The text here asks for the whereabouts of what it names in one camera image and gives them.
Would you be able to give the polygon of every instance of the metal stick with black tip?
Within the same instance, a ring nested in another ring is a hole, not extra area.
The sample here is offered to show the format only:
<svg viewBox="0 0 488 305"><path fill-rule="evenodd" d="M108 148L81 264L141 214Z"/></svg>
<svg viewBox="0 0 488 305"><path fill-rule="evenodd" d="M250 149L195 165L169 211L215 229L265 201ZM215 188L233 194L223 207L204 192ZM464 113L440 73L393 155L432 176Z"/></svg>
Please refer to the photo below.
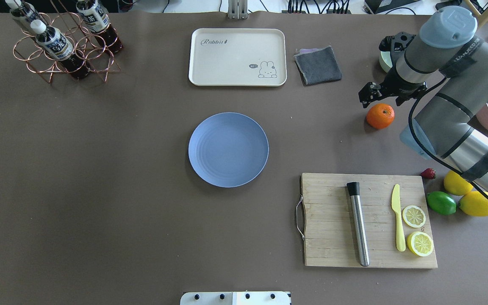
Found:
<svg viewBox="0 0 488 305"><path fill-rule="evenodd" d="M364 232L363 210L360 206L359 182L349 182L347 184L347 192L349 193L351 209L353 210L353 220L359 249L359 263L361 266L366 267L370 265L370 258L368 257L368 246L366 245L366 234Z"/></svg>

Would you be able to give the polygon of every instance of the soda bottle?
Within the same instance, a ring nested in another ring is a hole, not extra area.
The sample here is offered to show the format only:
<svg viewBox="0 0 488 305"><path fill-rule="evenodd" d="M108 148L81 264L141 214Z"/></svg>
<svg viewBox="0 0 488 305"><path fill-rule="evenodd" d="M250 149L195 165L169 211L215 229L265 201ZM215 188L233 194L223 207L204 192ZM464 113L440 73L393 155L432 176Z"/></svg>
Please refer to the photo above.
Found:
<svg viewBox="0 0 488 305"><path fill-rule="evenodd" d="M40 20L44 23L37 10L33 5L22 2L21 0L5 0L8 7L10 7L10 14L12 19L24 30L26 33L31 33L31 23L33 20Z"/></svg>
<svg viewBox="0 0 488 305"><path fill-rule="evenodd" d="M72 77L82 79L89 75L89 63L76 56L74 46L69 43L69 38L59 29L45 25L40 20L34 20L31 23L31 29L37 34L35 36L37 44L50 57L60 62Z"/></svg>
<svg viewBox="0 0 488 305"><path fill-rule="evenodd" d="M76 10L84 20L86 27L95 34L97 42L103 46L105 40L107 48L112 53L117 53L124 48L122 41L118 38L118 34L112 27L108 15L97 0L78 0L76 3Z"/></svg>

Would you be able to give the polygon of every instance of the bunny drawing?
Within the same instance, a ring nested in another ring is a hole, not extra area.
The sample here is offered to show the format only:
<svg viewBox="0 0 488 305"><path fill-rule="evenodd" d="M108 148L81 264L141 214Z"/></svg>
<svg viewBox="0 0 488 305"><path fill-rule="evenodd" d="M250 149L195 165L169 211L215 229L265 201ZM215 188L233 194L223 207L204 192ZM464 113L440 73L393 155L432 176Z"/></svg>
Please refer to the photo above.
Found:
<svg viewBox="0 0 488 305"><path fill-rule="evenodd" d="M259 78L277 78L275 64L271 61L262 61Z"/></svg>

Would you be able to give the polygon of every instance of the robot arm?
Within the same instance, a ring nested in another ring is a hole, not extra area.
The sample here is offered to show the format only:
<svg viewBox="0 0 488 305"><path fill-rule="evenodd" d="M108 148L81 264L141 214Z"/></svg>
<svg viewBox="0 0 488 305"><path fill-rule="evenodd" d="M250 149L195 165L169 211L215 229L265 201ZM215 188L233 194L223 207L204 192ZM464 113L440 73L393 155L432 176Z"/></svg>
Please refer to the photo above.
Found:
<svg viewBox="0 0 488 305"><path fill-rule="evenodd" d="M474 36L471 12L449 6L436 12L420 29L380 85L368 83L360 92L363 107L397 96L397 105L422 95L424 81L436 70L449 78L413 120L424 146L461 171L462 177L488 191L488 137L468 121L488 102L488 44ZM401 140L420 154L407 128Z"/></svg>

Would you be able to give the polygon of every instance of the gray cloth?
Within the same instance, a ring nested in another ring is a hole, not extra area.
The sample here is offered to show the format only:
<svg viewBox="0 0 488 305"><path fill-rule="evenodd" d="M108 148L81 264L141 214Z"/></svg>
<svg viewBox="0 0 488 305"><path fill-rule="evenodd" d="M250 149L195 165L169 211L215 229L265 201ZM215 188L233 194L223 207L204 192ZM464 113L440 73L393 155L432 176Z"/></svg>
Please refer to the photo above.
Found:
<svg viewBox="0 0 488 305"><path fill-rule="evenodd" d="M323 49L300 50L300 53L294 57L306 85L342 78L342 72L331 46Z"/></svg>

